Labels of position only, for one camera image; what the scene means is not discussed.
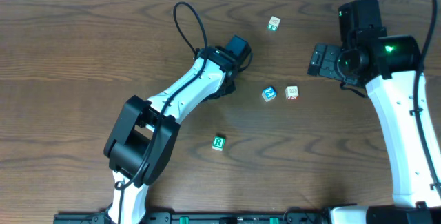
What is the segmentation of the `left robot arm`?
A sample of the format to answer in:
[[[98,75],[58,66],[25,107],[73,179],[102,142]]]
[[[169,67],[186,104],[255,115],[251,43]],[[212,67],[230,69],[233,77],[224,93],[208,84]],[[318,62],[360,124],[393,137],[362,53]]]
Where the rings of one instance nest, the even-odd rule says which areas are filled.
[[[250,44],[235,35],[225,47],[199,51],[189,71],[168,89],[125,102],[103,150],[116,186],[106,223],[143,220],[148,187],[168,164],[181,123],[199,103],[231,94],[251,53]]]

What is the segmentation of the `blue number 2 block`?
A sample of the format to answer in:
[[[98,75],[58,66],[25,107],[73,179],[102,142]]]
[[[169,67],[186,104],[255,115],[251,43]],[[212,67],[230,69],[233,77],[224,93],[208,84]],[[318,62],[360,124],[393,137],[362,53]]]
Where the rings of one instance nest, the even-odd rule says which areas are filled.
[[[277,96],[277,92],[275,91],[275,89],[272,86],[269,86],[268,88],[265,88],[262,91],[262,97],[266,102],[271,101],[276,96]]]

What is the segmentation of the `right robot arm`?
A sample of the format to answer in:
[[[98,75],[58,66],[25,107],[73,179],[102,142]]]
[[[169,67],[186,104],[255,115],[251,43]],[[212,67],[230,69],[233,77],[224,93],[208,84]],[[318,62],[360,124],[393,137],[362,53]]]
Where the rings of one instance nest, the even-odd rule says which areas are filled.
[[[377,0],[339,7],[342,45],[315,46],[308,74],[340,82],[373,103],[391,166],[393,204],[347,205],[329,223],[439,223],[440,148],[428,110],[422,55],[409,35],[389,36]]]

